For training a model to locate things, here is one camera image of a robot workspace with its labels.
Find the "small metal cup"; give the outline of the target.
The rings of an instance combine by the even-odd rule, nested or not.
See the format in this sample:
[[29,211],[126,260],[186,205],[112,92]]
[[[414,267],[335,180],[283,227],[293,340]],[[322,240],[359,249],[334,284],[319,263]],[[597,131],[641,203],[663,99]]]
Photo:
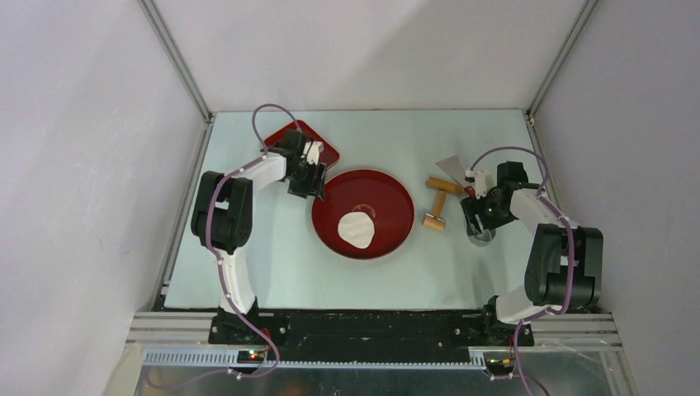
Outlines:
[[469,235],[468,238],[473,245],[483,248],[495,239],[496,234],[495,230],[485,229],[481,233]]

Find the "wooden dough roller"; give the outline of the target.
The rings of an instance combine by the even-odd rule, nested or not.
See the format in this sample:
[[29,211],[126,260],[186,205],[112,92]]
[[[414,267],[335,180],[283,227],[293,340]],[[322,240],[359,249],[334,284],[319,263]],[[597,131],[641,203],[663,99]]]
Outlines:
[[431,211],[427,212],[423,217],[422,226],[437,232],[443,232],[446,228],[446,220],[442,217],[442,210],[447,196],[460,196],[464,192],[464,188],[459,184],[437,177],[429,177],[425,186],[435,190],[436,196]]

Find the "round red plate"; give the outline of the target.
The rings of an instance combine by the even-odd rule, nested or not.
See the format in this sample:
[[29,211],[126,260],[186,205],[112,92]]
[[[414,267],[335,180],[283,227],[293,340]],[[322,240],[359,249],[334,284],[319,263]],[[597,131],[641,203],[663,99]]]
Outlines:
[[312,205],[319,239],[331,251],[358,260],[396,250],[414,224],[414,203],[404,185],[389,174],[357,169],[333,177],[325,199]]

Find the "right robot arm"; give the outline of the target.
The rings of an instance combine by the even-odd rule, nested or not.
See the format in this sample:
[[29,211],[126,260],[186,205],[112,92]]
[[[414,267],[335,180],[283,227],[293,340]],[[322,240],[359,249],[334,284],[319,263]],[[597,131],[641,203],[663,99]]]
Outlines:
[[515,221],[533,237],[522,285],[494,297],[495,313],[480,322],[486,342],[504,343],[513,334],[513,324],[598,303],[603,264],[599,229],[564,215],[543,188],[528,180],[521,163],[501,163],[495,176],[468,170],[465,180],[467,195],[461,207],[473,244],[487,245],[499,228]]

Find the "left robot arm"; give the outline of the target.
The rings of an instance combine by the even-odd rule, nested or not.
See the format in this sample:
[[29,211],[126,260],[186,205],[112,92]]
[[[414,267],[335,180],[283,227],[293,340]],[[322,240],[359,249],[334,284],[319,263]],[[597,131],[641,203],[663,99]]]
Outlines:
[[322,141],[287,130],[252,162],[228,173],[207,171],[201,176],[191,231],[214,258],[222,289],[220,307],[236,314],[229,333],[241,343],[254,342],[261,332],[260,320],[248,313],[257,306],[245,249],[253,234],[253,200],[276,182],[286,182],[292,196],[322,200],[327,172],[323,151]]

